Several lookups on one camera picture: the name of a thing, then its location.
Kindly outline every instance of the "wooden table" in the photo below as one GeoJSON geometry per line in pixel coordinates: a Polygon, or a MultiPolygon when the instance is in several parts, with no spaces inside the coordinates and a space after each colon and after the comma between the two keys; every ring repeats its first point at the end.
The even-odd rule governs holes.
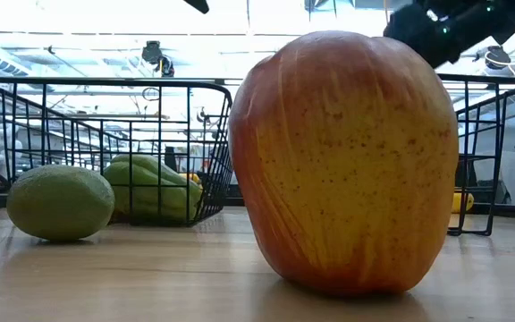
{"type": "Polygon", "coordinates": [[[405,296],[337,301],[280,280],[244,208],[192,229],[112,226],[76,245],[30,238],[0,210],[3,321],[514,322],[515,219],[496,218],[491,238],[447,237],[405,296]]]}

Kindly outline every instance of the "red and yellow apple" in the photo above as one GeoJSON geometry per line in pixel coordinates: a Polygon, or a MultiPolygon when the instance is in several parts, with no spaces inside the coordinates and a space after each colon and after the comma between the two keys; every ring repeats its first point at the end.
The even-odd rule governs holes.
{"type": "Polygon", "coordinates": [[[267,262],[332,295],[404,292],[446,235],[457,122],[435,71],[389,38],[314,32],[258,63],[230,152],[267,262]]]}

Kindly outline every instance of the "yellow object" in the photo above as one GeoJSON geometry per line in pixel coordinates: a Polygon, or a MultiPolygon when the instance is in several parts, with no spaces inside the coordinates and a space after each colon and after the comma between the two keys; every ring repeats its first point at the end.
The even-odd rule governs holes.
{"type": "Polygon", "coordinates": [[[187,178],[187,179],[190,178],[190,180],[192,180],[196,184],[200,185],[201,180],[197,174],[180,174],[180,176],[183,178],[187,178]]]}
{"type": "MultiPolygon", "coordinates": [[[[474,205],[474,196],[471,193],[467,193],[468,197],[466,200],[466,211],[469,211],[474,205]]],[[[452,199],[452,213],[458,214],[460,212],[460,203],[462,200],[462,193],[454,192],[454,198],[452,199]]]]}

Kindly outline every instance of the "green mango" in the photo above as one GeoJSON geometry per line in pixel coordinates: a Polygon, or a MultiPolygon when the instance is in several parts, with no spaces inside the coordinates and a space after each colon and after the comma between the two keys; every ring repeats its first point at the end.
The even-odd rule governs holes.
{"type": "Polygon", "coordinates": [[[169,225],[182,225],[187,222],[187,191],[186,183],[190,186],[190,220],[197,214],[202,190],[192,180],[177,174],[164,163],[160,165],[160,180],[158,180],[158,160],[152,156],[132,156],[132,166],[128,155],[120,155],[111,160],[111,165],[103,172],[103,176],[113,185],[114,209],[129,215],[130,205],[130,173],[132,169],[132,184],[152,185],[152,187],[132,188],[132,221],[161,222],[169,225]],[[161,187],[158,195],[158,185],[177,186],[161,187]],[[158,198],[161,201],[158,213],[158,198]]]}

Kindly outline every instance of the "wire basket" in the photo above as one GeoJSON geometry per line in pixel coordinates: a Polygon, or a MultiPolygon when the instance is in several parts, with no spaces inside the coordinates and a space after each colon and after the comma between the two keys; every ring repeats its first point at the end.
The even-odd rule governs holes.
{"type": "Polygon", "coordinates": [[[119,157],[128,174],[109,180],[117,199],[112,222],[190,226],[223,209],[232,179],[226,130],[232,96],[227,88],[190,80],[0,78],[0,96],[4,137],[11,134],[4,144],[9,182],[49,164],[105,175],[119,157]],[[200,92],[204,107],[214,113],[192,111],[192,98],[200,92]],[[128,100],[138,113],[111,117],[55,110],[71,96],[109,97],[117,106],[128,100]],[[148,114],[148,106],[156,112],[148,114]],[[145,162],[150,167],[135,166],[145,162]],[[144,169],[157,180],[141,179],[144,169]]]}
{"type": "Polygon", "coordinates": [[[509,98],[515,95],[515,78],[454,74],[439,74],[439,77],[455,94],[452,103],[458,117],[460,138],[453,204],[458,223],[449,227],[448,234],[488,236],[492,234],[494,205],[502,185],[500,165],[506,107],[509,98]],[[479,138],[493,145],[479,150],[479,138]],[[465,220],[467,213],[474,217],[473,220],[465,220]],[[486,216],[485,226],[479,224],[478,215],[486,216]]]}

